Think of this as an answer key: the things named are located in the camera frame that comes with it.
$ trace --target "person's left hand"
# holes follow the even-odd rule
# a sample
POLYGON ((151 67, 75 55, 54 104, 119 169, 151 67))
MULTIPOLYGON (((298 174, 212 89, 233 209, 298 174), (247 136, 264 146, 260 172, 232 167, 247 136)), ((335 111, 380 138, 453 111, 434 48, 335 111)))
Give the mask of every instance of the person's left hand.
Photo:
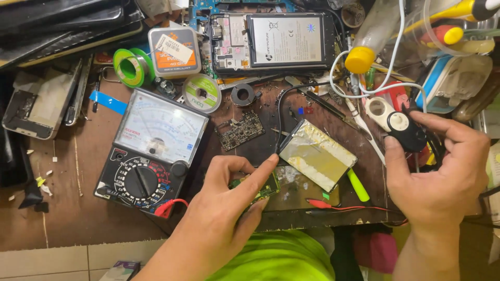
MULTIPOLYGON (((169 268, 169 281, 204 280, 227 264, 243 249, 261 221, 267 199, 256 202, 243 216, 241 214, 261 190, 278 160, 278 155, 273 154, 255 169, 243 157, 215 156, 201 191, 189 204, 172 236, 137 277, 156 264, 169 268), (229 190, 228 184, 238 171, 251 175, 229 190), (168 260, 161 257, 162 251, 166 251, 168 260)), ((141 277, 147 280, 146 274, 141 277)))

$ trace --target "wooden desk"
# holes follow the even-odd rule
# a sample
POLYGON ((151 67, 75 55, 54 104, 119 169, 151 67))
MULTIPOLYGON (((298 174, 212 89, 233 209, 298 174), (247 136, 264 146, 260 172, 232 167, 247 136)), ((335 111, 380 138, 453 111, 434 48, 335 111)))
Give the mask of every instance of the wooden desk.
MULTIPOLYGON (((268 85, 255 87, 255 90, 261 91, 263 96, 248 109, 237 108, 226 99, 230 90, 223 93, 226 102, 223 102, 220 108, 211 114, 212 122, 218 125, 231 118, 240 120, 243 111, 254 110, 262 122, 265 134, 225 152, 216 134, 213 133, 193 185, 183 190, 188 201, 200 190, 203 184, 203 174, 213 156, 238 155, 247 157, 254 165, 259 165, 273 152, 278 137, 277 133, 270 130, 278 126, 275 99, 281 89, 287 89, 290 85, 284 81, 272 81, 271 84, 279 89, 268 85)), ((129 100, 131 93, 131 89, 122 84, 106 81, 102 82, 100 90, 123 102, 129 100)), ((283 106, 285 131, 290 132, 296 125, 296 121, 288 113, 288 108, 290 107, 297 114, 297 109, 304 106, 307 106, 305 97, 296 92, 288 94, 283 106)), ((359 161, 354 171, 364 184, 373 203, 377 206, 396 208, 385 186, 385 168, 368 141, 359 132, 332 116, 319 105, 313 103, 312 107, 313 114, 297 114, 297 118, 304 116, 318 128, 326 128, 334 140, 355 154, 359 161)), ((158 226, 165 232, 171 233, 182 218, 183 210, 178 208, 176 214, 168 221, 153 218, 157 226, 146 218, 145 214, 134 208, 93 196, 93 190, 122 116, 102 105, 98 107, 97 113, 93 113, 92 103, 88 98, 85 99, 84 108, 92 121, 79 119, 75 126, 62 126, 59 129, 55 139, 57 162, 52 162, 54 156, 52 140, 27 138, 29 149, 34 150, 30 155, 30 160, 35 177, 47 178, 45 184, 54 194, 52 197, 44 194, 44 201, 49 203, 50 212, 37 213, 32 208, 18 210, 17 207, 24 198, 22 191, 18 191, 19 189, 0 190, 0 226, 2 226, 0 251, 162 239, 166 238, 166 235, 158 226), (46 172, 50 170, 53 171, 52 174, 46 176, 46 172), (17 194, 16 198, 8 201, 12 194, 17 194)), ((338 108, 349 113, 345 104, 338 108)), ((378 127, 368 118, 365 117, 365 120, 368 126, 374 129, 373 132, 377 132, 375 137, 380 141, 378 127)), ((312 192, 312 187, 305 189, 303 182, 287 183, 283 191, 275 195, 269 204, 298 207, 291 208, 292 210, 265 212, 257 230, 302 229, 402 219, 394 214, 378 210, 357 210, 313 217, 307 215, 304 209, 309 207, 305 204, 304 197, 310 197, 310 194, 318 196, 321 193, 317 190, 316 193, 312 192)), ((342 206, 360 205, 347 178, 340 182, 339 194, 342 206)))

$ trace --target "green shirt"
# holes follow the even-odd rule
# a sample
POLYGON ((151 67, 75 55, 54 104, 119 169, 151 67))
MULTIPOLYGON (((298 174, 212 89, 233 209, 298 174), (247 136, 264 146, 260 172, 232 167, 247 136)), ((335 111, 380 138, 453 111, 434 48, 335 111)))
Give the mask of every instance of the green shirt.
POLYGON ((334 281, 325 249, 298 230, 254 233, 207 281, 334 281))

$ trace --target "hand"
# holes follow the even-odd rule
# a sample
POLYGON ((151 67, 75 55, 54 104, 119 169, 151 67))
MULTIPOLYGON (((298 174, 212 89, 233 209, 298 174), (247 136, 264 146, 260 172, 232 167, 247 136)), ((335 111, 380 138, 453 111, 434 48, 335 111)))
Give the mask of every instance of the hand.
POLYGON ((486 162, 490 139, 464 124, 417 111, 411 117, 430 130, 446 136, 450 153, 441 168, 429 173, 410 173, 405 153, 393 137, 385 138, 387 188, 394 203, 412 226, 454 229, 488 184, 486 162))
MULTIPOLYGON (((243 157, 215 156, 201 191, 147 266, 151 264, 151 268, 155 268, 157 265, 168 270, 168 279, 165 280, 189 281, 204 280, 227 264, 243 249, 261 221, 267 199, 256 202, 240 216, 261 190, 278 160, 278 155, 273 154, 255 169, 243 157), (251 175, 229 190, 228 183, 238 171, 251 175), (169 253, 168 257, 161 258, 161 251, 169 253)), ((147 279, 146 274, 141 277, 144 279, 138 280, 153 280, 147 279)))

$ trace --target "green solder spool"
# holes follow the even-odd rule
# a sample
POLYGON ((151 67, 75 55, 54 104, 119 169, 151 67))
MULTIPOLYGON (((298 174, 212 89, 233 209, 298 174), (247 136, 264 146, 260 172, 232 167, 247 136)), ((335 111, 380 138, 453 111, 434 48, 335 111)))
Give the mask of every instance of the green solder spool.
POLYGON ((139 48, 116 50, 113 55, 113 67, 118 79, 130 88, 151 84, 155 79, 151 58, 139 48))

